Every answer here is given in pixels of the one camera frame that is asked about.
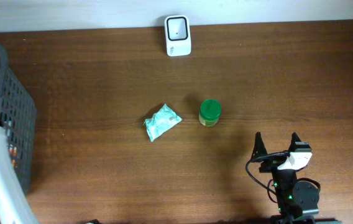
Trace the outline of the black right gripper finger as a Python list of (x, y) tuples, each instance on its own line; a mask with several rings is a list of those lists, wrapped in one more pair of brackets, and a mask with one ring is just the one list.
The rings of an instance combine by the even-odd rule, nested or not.
[(295, 152), (299, 148), (298, 142), (301, 142), (300, 138), (298, 137), (298, 135), (296, 133), (292, 133), (291, 143), (290, 143), (288, 150), (290, 152)]
[(251, 159), (253, 161), (261, 160), (267, 155), (268, 155), (268, 153), (267, 153), (267, 150), (265, 148), (264, 142), (262, 140), (261, 133), (260, 132), (256, 132), (255, 141), (254, 141), (254, 148), (253, 148), (253, 151), (252, 151)]

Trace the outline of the light green wipes packet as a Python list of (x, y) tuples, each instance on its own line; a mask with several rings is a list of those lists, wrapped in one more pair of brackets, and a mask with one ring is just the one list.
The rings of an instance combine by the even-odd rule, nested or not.
[(147, 134), (151, 142), (182, 121), (171, 108), (164, 104), (151, 118), (145, 119)]

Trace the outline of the green lid jar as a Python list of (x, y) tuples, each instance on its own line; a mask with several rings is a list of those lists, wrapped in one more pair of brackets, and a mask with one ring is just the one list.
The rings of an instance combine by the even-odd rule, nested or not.
[(221, 104), (217, 100), (204, 100), (199, 110), (199, 121), (203, 126), (214, 126), (221, 115)]

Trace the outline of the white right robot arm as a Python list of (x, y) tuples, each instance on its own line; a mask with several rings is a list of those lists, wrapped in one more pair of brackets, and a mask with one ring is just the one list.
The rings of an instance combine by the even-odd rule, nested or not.
[[(265, 188), (270, 200), (278, 205), (278, 215), (270, 218), (271, 223), (315, 223), (319, 213), (318, 202), (321, 185), (309, 178), (297, 178), (312, 157), (308, 142), (301, 141), (296, 133), (286, 151), (268, 153), (261, 134), (255, 134), (254, 148), (245, 170), (257, 184)], [(249, 171), (251, 163), (259, 163), (260, 173), (271, 173), (267, 184), (261, 183)]]

